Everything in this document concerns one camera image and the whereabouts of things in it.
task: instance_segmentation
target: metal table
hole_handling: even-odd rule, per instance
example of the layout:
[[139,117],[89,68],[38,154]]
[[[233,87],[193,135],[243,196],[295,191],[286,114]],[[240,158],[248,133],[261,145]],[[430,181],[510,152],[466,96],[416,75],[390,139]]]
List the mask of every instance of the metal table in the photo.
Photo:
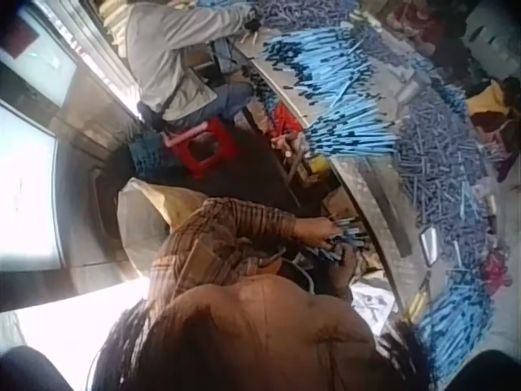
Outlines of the metal table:
[[[310,106],[298,91],[285,90],[296,82],[292,72],[275,71],[271,64],[256,58],[263,51],[263,44],[277,31],[259,32],[256,43],[251,39],[235,43],[237,51],[265,79],[278,94],[295,118],[305,128],[323,112],[324,107]],[[383,32],[384,40],[401,54],[416,55],[405,42],[400,42],[390,33]],[[406,108],[398,113],[394,96],[401,88],[400,78],[387,65],[371,59],[377,72],[375,87],[384,99],[379,101],[381,112],[390,121],[406,114]],[[416,227],[416,212],[400,190],[397,172],[392,168],[391,158],[331,158],[330,165],[355,208],[366,223],[377,253],[382,259],[387,277],[396,295],[400,310],[409,307],[425,277],[427,267],[419,243],[420,230]],[[446,264],[438,261],[432,270],[431,290],[433,296],[445,285]]]

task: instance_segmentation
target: plaid shirt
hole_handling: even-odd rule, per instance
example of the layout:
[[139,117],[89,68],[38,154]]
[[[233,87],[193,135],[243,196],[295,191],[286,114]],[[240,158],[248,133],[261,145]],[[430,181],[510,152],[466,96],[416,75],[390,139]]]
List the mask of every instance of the plaid shirt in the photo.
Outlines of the plaid shirt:
[[160,310],[187,290],[230,285],[241,277],[276,274],[282,258],[267,257],[240,238],[291,237],[296,218],[232,199],[208,199],[171,234],[151,268],[149,299]]

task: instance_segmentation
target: yellow object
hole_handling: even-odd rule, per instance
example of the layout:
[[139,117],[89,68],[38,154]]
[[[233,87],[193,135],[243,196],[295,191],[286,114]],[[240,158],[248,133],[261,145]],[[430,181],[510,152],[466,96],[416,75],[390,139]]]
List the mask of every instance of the yellow object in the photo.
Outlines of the yellow object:
[[313,159],[310,159],[309,168],[313,174],[323,174],[330,169],[329,163],[327,163],[327,159],[324,155],[318,155]]
[[139,189],[155,206],[170,226],[170,232],[178,228],[208,198],[202,193],[182,187],[151,185],[132,178],[129,182]]
[[494,80],[481,94],[467,99],[466,105],[471,116],[477,112],[501,112],[505,115],[509,112],[509,108],[504,103],[501,86]]
[[418,293],[413,300],[413,304],[409,307],[408,316],[411,322],[414,322],[418,314],[423,308],[423,305],[425,304],[425,299],[427,297],[427,294],[425,292]]

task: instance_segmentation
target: stool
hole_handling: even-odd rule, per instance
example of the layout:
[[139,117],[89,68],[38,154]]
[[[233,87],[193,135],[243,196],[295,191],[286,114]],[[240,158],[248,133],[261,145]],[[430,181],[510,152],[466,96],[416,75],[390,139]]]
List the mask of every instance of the stool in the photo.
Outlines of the stool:
[[[205,132],[213,134],[219,149],[213,156],[199,161],[192,155],[189,145],[194,138]],[[217,118],[203,122],[178,136],[164,136],[164,145],[183,162],[194,178],[202,178],[209,169],[220,161],[232,160],[237,156],[234,140],[228,134],[223,123]]]

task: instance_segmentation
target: gray jacket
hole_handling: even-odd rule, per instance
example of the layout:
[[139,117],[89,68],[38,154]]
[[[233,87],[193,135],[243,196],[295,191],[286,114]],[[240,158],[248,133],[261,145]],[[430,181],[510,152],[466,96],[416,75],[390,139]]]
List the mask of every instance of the gray jacket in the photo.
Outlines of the gray jacket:
[[130,69],[141,89],[141,100],[158,112],[181,82],[163,115],[166,121],[187,116],[212,102],[215,93],[183,64],[186,48],[237,33],[247,22],[249,11],[249,7],[214,11],[135,4],[127,24],[126,46]]

